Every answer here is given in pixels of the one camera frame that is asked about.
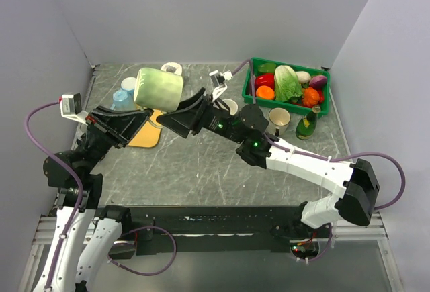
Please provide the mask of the light green mug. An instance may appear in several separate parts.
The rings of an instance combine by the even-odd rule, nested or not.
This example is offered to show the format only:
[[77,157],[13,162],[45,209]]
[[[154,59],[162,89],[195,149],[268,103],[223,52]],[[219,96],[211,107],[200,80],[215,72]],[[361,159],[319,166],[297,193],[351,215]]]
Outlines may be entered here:
[[143,108],[172,112],[179,107],[182,90],[181,75],[144,67],[137,74],[134,102]]

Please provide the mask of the grey mug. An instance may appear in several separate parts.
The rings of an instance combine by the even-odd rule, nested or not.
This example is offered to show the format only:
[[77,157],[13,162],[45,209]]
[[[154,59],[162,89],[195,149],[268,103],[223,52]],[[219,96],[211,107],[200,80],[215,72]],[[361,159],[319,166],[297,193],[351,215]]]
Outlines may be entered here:
[[227,110],[230,115],[235,115],[239,109],[236,101],[233,101],[232,99],[222,99],[221,106],[224,110]]

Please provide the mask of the cream beige mug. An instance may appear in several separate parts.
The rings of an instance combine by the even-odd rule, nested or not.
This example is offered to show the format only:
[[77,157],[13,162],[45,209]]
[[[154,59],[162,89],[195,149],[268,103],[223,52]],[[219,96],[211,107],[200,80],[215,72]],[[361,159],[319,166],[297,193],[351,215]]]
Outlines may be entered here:
[[267,133],[281,136],[288,128],[291,121],[290,113],[280,107],[273,108],[268,114],[269,125]]

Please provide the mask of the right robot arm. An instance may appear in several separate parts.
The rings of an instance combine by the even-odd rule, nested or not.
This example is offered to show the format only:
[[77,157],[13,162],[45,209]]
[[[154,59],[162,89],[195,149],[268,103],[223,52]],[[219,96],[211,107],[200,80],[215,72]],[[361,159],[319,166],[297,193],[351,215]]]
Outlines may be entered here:
[[357,226],[370,223],[380,186],[368,161],[333,162],[303,151],[265,133],[268,121],[258,105],[247,104],[231,115],[204,91],[182,101],[177,111],[160,115],[157,122],[184,138],[209,130],[239,144],[236,153],[248,165],[282,171],[330,191],[327,197],[301,205],[293,222],[301,237],[337,220]]

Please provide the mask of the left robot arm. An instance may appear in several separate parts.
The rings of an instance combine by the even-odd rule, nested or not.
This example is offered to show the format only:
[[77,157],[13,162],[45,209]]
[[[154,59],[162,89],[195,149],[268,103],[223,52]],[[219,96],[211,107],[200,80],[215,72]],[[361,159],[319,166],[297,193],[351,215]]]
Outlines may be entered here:
[[102,213],[89,243],[85,235],[99,205],[103,176],[92,170],[111,148],[123,148],[150,119],[151,109],[91,112],[60,102],[63,118],[86,125],[75,149],[47,155],[43,171],[48,185],[58,189],[56,227],[48,258],[35,291],[90,291],[113,243],[133,231],[130,210],[109,206]]

